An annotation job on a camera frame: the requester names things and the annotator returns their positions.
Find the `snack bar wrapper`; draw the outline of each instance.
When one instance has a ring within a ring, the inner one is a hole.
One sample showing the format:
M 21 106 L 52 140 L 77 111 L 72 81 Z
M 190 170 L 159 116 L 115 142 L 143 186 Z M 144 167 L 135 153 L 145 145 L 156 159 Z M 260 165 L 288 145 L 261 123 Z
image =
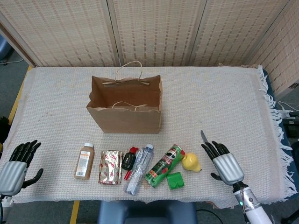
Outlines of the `snack bar wrapper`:
M 121 184 L 121 163 L 123 153 L 120 151 L 103 151 L 100 161 L 99 183 Z

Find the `plastic water bottle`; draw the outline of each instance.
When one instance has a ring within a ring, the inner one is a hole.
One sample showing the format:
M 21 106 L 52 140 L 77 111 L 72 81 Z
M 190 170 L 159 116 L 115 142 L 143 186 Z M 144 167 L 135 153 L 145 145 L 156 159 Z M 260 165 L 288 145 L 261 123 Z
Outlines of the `plastic water bottle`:
M 154 156 L 153 149 L 154 146 L 152 144 L 147 144 L 146 147 L 138 152 L 134 166 L 132 168 L 132 174 L 124 188 L 125 192 L 134 196 L 136 195 L 142 177 Z

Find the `robotic hand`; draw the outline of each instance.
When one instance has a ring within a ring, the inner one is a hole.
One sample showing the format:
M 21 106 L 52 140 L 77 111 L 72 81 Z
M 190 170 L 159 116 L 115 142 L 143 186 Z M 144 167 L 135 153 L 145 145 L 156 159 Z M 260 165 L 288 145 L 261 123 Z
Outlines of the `robotic hand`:
M 22 188 L 36 183 L 41 178 L 43 169 L 40 169 L 33 179 L 25 181 L 27 169 L 40 145 L 41 143 L 37 143 L 37 140 L 20 144 L 2 168 L 0 172 L 0 224 L 6 222 L 14 204 L 12 196 L 18 194 Z
M 257 201 L 250 187 L 242 182 L 244 173 L 234 155 L 223 144 L 212 141 L 213 146 L 209 143 L 203 131 L 201 131 L 201 137 L 205 142 L 201 146 L 219 173 L 219 175 L 211 173 L 211 176 L 216 180 L 233 186 L 233 193 L 243 208 L 245 221 L 248 222 L 249 220 L 251 224 L 271 224 L 271 220 Z

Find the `tablecloth fringe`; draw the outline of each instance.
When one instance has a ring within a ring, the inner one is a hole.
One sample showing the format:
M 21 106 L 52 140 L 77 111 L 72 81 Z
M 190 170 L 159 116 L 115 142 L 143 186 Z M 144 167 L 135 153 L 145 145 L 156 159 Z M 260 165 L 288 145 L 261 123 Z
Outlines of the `tablecloth fringe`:
M 283 195 L 284 199 L 282 201 L 285 201 L 287 200 L 286 199 L 287 197 L 290 197 L 297 193 L 294 180 L 292 179 L 294 172 L 289 172 L 287 169 L 290 163 L 293 162 L 294 159 L 284 151 L 284 149 L 292 150 L 292 148 L 289 146 L 285 146 L 281 143 L 281 140 L 284 139 L 284 132 L 282 131 L 282 128 L 279 126 L 279 124 L 282 122 L 281 114 L 277 109 L 274 108 L 276 102 L 274 101 L 273 97 L 267 93 L 269 87 L 266 81 L 267 76 L 265 76 L 263 73 L 263 67 L 261 65 L 258 65 L 257 70 L 258 70 L 260 80 L 262 81 L 263 84 L 263 87 L 260 90 L 263 91 L 265 94 L 264 98 L 270 108 L 271 118 L 276 130 L 276 135 L 279 140 L 279 147 L 281 148 L 280 150 L 280 160 L 282 163 L 281 171 L 284 174 L 284 186 L 285 186 L 284 195 Z

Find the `green can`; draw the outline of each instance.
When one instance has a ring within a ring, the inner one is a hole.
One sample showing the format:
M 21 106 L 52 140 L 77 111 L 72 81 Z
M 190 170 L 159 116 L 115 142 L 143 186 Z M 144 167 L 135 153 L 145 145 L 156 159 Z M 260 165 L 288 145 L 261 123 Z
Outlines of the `green can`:
M 185 156 L 180 146 L 173 145 L 159 162 L 145 175 L 145 179 L 154 188 Z

